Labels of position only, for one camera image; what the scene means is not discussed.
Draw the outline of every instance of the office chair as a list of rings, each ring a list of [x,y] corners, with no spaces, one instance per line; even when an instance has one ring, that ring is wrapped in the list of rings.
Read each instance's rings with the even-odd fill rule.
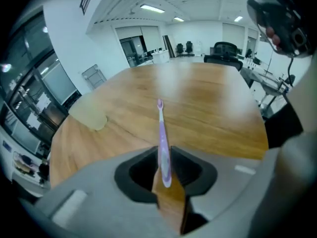
[[[223,57],[236,57],[237,46],[230,42],[217,42],[214,47],[214,55],[220,55]]]
[[[290,82],[292,82],[292,84],[293,84],[295,81],[295,78],[296,78],[296,76],[292,74],[285,80],[285,83],[290,85]]]
[[[190,42],[190,41],[188,41],[187,43],[186,43],[186,52],[187,53],[190,53],[190,52],[192,52],[193,51],[193,44]]]
[[[221,56],[219,55],[205,55],[204,62],[233,66],[236,67],[238,71],[240,71],[243,66],[243,63],[239,61],[237,58],[229,57],[229,59],[221,59]]]
[[[184,52],[183,44],[178,43],[176,46],[176,52],[182,54]]]
[[[265,129],[269,149],[280,147],[287,139],[303,131],[301,122],[289,103],[266,120]]]

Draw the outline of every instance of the cable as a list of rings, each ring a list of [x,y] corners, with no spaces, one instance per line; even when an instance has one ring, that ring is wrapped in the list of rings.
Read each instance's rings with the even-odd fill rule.
[[[287,68],[288,80],[289,80],[289,84],[291,85],[291,87],[293,87],[293,83],[291,81],[291,76],[289,75],[289,71],[291,69],[293,60],[294,60],[294,58],[291,58],[291,62],[289,63],[288,68]]]

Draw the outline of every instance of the desk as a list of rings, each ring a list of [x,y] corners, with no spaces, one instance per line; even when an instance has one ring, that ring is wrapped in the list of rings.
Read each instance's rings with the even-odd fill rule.
[[[83,166],[158,144],[157,99],[164,101],[169,144],[226,156],[261,159],[268,149],[260,111],[236,68],[213,63],[151,64],[126,69],[94,92],[108,122],[91,131],[69,116],[56,132],[52,187]],[[160,212],[180,229],[185,195],[176,176],[153,191]]]

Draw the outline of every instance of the glass door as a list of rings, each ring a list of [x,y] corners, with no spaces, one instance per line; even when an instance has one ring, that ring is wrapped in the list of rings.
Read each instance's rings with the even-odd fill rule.
[[[248,43],[247,43],[247,51],[250,49],[252,51],[251,57],[254,58],[254,50],[256,49],[256,39],[252,37],[248,37]]]
[[[134,47],[133,41],[129,39],[120,40],[121,46],[123,48],[124,54],[127,57],[130,67],[135,67],[140,64],[139,56]]]
[[[22,122],[49,145],[67,116],[67,112],[47,90],[36,70],[32,70],[23,79],[9,105]]]

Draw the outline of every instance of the purple toothbrush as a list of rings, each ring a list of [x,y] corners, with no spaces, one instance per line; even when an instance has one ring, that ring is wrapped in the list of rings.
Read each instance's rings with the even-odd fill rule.
[[[162,171],[162,180],[166,188],[172,183],[170,158],[168,152],[168,143],[164,126],[163,100],[158,99],[159,110],[159,147],[158,147],[158,165]]]

